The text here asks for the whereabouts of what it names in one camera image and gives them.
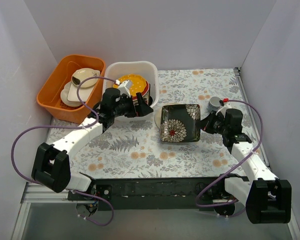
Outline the red plate teal flower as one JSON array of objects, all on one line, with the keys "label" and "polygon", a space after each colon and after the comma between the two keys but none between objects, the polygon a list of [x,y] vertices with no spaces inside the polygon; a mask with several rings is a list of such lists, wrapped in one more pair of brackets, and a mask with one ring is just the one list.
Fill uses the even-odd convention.
[{"label": "red plate teal flower", "polygon": [[142,97],[146,96],[150,90],[150,85],[146,81],[145,83],[137,82],[133,84],[130,90],[133,100],[137,99],[137,93],[141,93]]}]

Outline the black square patterned plate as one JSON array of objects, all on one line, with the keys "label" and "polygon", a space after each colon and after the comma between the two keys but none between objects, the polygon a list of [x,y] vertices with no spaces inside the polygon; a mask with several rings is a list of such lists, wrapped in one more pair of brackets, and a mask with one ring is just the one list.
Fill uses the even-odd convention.
[{"label": "black square patterned plate", "polygon": [[160,140],[167,143],[191,143],[200,140],[201,120],[198,104],[170,104],[161,109]]}]

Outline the yellow plate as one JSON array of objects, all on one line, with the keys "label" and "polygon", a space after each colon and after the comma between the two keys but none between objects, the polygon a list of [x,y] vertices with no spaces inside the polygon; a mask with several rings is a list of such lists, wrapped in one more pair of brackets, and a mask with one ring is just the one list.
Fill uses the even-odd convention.
[{"label": "yellow plate", "polygon": [[132,86],[129,89],[129,92],[132,95],[132,97],[136,97],[137,93],[141,93],[141,95],[144,96],[149,90],[148,82],[141,75],[137,75],[137,74],[123,75],[118,80],[120,81],[120,83],[123,83],[124,81],[128,81],[128,80],[132,82]]}]

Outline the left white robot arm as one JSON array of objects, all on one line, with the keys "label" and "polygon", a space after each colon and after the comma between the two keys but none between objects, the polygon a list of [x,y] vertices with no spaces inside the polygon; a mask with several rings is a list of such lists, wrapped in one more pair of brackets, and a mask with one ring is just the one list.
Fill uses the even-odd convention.
[{"label": "left white robot arm", "polygon": [[141,93],[133,98],[121,93],[117,88],[107,88],[102,100],[91,108],[83,122],[71,129],[65,137],[52,144],[42,143],[36,152],[31,172],[33,180],[56,193],[63,190],[79,191],[85,200],[96,196],[96,187],[92,179],[83,173],[72,173],[70,160],[91,140],[102,135],[110,128],[115,118],[144,117],[154,110],[145,102]]}]

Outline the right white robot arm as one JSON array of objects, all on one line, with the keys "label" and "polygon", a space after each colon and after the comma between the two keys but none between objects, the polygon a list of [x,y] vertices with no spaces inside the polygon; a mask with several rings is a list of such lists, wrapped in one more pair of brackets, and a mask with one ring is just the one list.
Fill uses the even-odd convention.
[{"label": "right white robot arm", "polygon": [[245,206],[249,221],[253,224],[287,224],[291,220],[292,186],[288,180],[279,179],[255,153],[250,137],[242,132],[243,113],[235,108],[212,111],[198,124],[209,134],[219,134],[229,153],[238,160],[248,181],[233,175],[231,170],[220,175],[195,198],[212,186],[222,199],[230,196]]}]

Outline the pink bottom plate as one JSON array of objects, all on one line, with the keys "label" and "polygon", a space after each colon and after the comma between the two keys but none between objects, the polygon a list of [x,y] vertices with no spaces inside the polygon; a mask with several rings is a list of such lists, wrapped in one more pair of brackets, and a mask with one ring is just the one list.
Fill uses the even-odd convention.
[{"label": "pink bottom plate", "polygon": [[162,116],[162,107],[158,108],[155,111],[155,115],[154,115],[154,122],[158,128],[160,128],[161,125],[161,116]]}]

